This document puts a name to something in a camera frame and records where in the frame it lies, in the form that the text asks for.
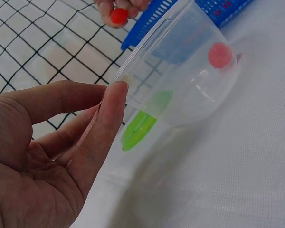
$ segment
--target blue plastic basket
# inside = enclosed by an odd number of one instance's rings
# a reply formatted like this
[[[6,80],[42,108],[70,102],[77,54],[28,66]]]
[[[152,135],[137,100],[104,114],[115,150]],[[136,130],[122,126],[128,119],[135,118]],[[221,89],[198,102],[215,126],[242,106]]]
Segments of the blue plastic basket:
[[[221,28],[253,0],[196,0],[196,4]],[[121,45],[122,50],[137,46],[156,22],[177,0],[153,0]]]

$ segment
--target red ball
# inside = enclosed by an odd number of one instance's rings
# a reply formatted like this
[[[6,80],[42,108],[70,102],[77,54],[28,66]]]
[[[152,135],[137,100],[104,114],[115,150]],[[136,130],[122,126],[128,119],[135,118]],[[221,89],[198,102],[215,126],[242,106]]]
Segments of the red ball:
[[[231,48],[222,43],[214,43],[209,50],[208,60],[215,69],[223,69],[232,60]]]
[[[116,8],[111,12],[111,21],[114,24],[123,25],[128,21],[129,12],[123,8]]]

